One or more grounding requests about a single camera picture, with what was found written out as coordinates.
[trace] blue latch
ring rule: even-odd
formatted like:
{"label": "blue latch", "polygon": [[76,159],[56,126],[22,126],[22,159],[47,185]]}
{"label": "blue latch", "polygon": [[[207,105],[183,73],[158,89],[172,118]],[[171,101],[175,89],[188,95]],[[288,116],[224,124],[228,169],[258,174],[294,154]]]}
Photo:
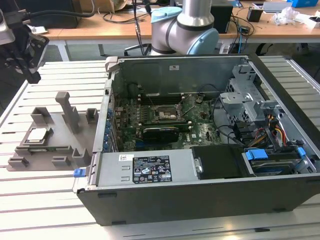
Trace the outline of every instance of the blue latch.
{"label": "blue latch", "polygon": [[250,149],[245,153],[245,155],[249,161],[268,158],[268,155],[264,149]]}
{"label": "blue latch", "polygon": [[298,147],[298,154],[300,155],[301,158],[303,158],[306,155],[306,151],[304,150],[303,147]]}
{"label": "blue latch", "polygon": [[73,171],[73,176],[75,178],[82,178],[86,176],[86,170],[83,168],[77,168]]}

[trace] black box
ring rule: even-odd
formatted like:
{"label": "black box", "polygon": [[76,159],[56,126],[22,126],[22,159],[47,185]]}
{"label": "black box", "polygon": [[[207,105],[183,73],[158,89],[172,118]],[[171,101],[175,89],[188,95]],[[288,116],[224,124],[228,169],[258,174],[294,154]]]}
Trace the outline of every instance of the black box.
{"label": "black box", "polygon": [[[74,13],[82,13],[80,0],[15,0],[20,9],[35,13],[45,10],[61,10]],[[81,17],[46,15],[35,17],[30,25],[44,26],[48,29],[74,29],[77,27]]]}
{"label": "black box", "polygon": [[234,6],[227,0],[214,0],[211,5],[211,14],[214,16],[213,27],[220,33],[228,32],[229,22]]}
{"label": "black box", "polygon": [[249,22],[258,23],[260,21],[260,17],[263,11],[263,9],[256,9],[250,7],[246,19]]}

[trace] black side panel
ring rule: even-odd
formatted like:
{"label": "black side panel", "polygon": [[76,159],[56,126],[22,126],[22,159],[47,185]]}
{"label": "black side panel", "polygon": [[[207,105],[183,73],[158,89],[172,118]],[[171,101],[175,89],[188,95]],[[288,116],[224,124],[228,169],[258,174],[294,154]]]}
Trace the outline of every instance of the black side panel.
{"label": "black side panel", "polygon": [[320,193],[320,177],[77,193],[102,226],[292,211]]}
{"label": "black side panel", "polygon": [[281,99],[283,104],[293,115],[298,124],[303,128],[303,130],[309,136],[309,138],[312,140],[315,146],[318,149],[320,149],[320,131],[313,124],[310,118],[308,118],[304,111],[301,110],[298,104],[293,100],[290,94],[284,89],[284,87],[280,84],[280,82],[270,72],[270,70],[266,67],[266,65],[260,60],[260,58],[257,55],[251,54],[249,56],[249,59],[257,67],[257,69],[263,75],[267,83],[271,86],[276,95]]}

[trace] power supply label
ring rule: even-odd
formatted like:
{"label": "power supply label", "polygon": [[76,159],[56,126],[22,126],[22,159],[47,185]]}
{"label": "power supply label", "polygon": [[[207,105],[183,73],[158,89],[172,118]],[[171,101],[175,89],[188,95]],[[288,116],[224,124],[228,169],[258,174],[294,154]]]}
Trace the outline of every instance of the power supply label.
{"label": "power supply label", "polygon": [[132,174],[135,184],[172,182],[169,156],[134,157]]}

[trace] white label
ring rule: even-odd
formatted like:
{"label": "white label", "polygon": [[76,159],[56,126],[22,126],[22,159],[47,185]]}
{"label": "white label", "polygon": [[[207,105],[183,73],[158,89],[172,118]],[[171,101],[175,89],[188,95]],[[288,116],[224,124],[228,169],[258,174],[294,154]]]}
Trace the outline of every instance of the white label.
{"label": "white label", "polygon": [[159,175],[159,178],[161,178],[161,179],[171,178],[171,174],[162,174],[162,175]]}
{"label": "white label", "polygon": [[134,156],[134,154],[120,154],[119,161],[132,161]]}
{"label": "white label", "polygon": [[171,65],[169,66],[170,71],[179,71],[179,65]]}

